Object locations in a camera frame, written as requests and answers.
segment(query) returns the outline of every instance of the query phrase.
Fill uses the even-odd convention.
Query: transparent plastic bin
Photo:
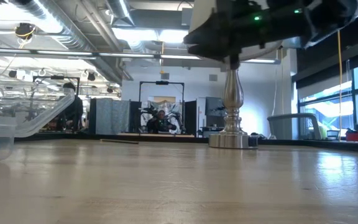
[[[74,101],[74,91],[50,85],[0,82],[0,160],[9,157],[14,138],[38,132]]]

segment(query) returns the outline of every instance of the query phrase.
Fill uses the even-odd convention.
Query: table surface
[[[358,153],[19,142],[0,162],[0,223],[358,223]]]

